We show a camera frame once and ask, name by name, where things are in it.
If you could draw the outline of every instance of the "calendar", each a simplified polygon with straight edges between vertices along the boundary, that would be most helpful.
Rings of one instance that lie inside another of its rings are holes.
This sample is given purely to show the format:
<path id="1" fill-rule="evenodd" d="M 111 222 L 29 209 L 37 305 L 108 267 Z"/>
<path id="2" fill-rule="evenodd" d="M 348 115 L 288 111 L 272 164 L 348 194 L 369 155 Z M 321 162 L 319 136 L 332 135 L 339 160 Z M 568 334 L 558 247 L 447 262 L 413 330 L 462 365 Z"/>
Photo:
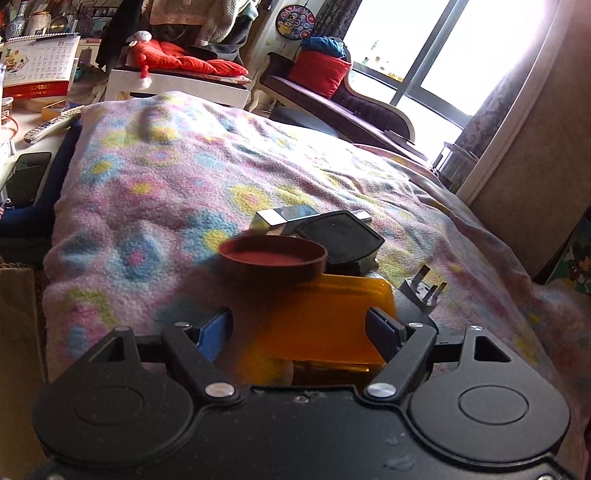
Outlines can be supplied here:
<path id="1" fill-rule="evenodd" d="M 0 53 L 6 65 L 4 96 L 66 95 L 80 35 L 48 34 L 7 40 Z"/>

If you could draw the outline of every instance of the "blue fabric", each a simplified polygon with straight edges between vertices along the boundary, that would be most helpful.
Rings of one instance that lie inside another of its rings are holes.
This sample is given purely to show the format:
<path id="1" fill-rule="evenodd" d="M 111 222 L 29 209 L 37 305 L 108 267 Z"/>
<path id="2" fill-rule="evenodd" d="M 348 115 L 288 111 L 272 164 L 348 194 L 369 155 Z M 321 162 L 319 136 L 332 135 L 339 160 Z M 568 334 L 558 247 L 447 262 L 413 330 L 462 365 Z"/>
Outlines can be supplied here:
<path id="1" fill-rule="evenodd" d="M 345 59 L 345 44 L 329 37 L 308 37 L 302 40 L 300 47 L 302 50 L 316 50 L 325 55 L 330 55 L 336 59 Z"/>
<path id="2" fill-rule="evenodd" d="M 61 187 L 68 173 L 76 142 L 82 131 L 79 121 L 70 127 L 56 153 L 47 181 L 35 205 L 6 210 L 0 219 L 0 238 L 39 238 L 53 233 L 56 215 L 53 206 L 60 198 Z"/>

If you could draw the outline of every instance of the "red pillow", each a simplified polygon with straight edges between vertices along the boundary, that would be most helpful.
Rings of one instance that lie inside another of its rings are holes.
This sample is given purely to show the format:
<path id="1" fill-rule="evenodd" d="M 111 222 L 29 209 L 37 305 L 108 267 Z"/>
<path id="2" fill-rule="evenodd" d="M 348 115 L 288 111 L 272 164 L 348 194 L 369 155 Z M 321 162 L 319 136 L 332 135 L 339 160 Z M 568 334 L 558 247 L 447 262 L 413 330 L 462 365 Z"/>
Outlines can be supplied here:
<path id="1" fill-rule="evenodd" d="M 139 66 L 148 66 L 151 69 L 173 70 L 179 69 L 181 63 L 178 59 L 166 55 L 160 48 L 157 40 L 147 43 L 137 42 L 131 47 L 135 61 Z"/>
<path id="2" fill-rule="evenodd" d="M 232 61 L 215 59 L 208 60 L 207 63 L 209 63 L 216 69 L 218 75 L 224 77 L 237 77 L 239 75 L 248 75 L 248 70 L 246 68 Z"/>
<path id="3" fill-rule="evenodd" d="M 180 60 L 182 70 L 187 70 L 188 72 L 206 73 L 208 75 L 215 75 L 217 73 L 217 70 L 205 60 L 187 56 L 176 58 Z"/>
<path id="4" fill-rule="evenodd" d="M 162 49 L 166 55 L 170 55 L 171 57 L 182 57 L 187 54 L 187 52 L 184 51 L 184 48 L 167 41 L 160 42 L 160 49 Z"/>
<path id="5" fill-rule="evenodd" d="M 287 79 L 308 90 L 332 98 L 351 64 L 315 50 L 300 52 Z"/>

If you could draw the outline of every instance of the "pink fleece blanket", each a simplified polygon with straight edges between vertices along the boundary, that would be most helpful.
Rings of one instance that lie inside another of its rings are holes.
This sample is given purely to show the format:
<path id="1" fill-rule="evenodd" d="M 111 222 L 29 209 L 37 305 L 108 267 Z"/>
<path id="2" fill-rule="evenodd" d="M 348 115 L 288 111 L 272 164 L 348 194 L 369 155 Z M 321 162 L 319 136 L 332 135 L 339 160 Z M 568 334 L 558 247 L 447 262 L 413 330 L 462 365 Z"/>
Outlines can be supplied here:
<path id="1" fill-rule="evenodd" d="M 397 286 L 427 263 L 428 280 L 448 282 L 432 314 L 443 331 L 483 325 L 562 389 L 561 460 L 583 476 L 590 300 L 533 284 L 457 197 L 395 159 L 178 92 L 87 107 L 83 125 L 45 260 L 52 378 L 116 325 L 154 333 L 203 306 L 230 306 L 247 338 L 255 299 L 211 268 L 219 243 L 260 209 L 365 209 L 386 239 L 385 278 Z"/>

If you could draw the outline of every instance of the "curtain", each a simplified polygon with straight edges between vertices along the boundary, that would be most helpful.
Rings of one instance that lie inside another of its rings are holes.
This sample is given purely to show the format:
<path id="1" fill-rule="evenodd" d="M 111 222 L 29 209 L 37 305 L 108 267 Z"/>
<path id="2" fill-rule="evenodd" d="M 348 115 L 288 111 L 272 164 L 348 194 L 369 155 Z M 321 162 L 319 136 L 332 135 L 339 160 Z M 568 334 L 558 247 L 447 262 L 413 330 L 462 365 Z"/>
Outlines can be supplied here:
<path id="1" fill-rule="evenodd" d="M 314 35 L 344 38 L 362 0 L 326 0 L 316 15 Z"/>
<path id="2" fill-rule="evenodd" d="M 545 0 L 545 3 L 547 9 L 545 20 L 527 54 L 498 83 L 456 140 L 456 145 L 474 153 L 478 158 L 482 156 L 505 120 L 540 53 L 554 18 L 558 0 Z"/>

